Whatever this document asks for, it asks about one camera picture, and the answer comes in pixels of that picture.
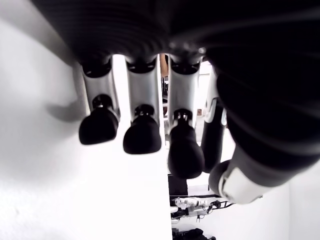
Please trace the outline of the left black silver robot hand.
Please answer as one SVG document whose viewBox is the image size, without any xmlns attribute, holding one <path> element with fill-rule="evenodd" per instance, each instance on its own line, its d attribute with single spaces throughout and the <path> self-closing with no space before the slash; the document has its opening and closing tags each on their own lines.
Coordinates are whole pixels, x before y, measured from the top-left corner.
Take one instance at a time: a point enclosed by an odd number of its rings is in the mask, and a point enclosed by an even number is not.
<svg viewBox="0 0 320 240">
<path fill-rule="evenodd" d="M 212 190 L 249 204 L 320 158 L 317 0 L 36 0 L 82 63 L 201 49 L 236 143 Z"/>
</svg>

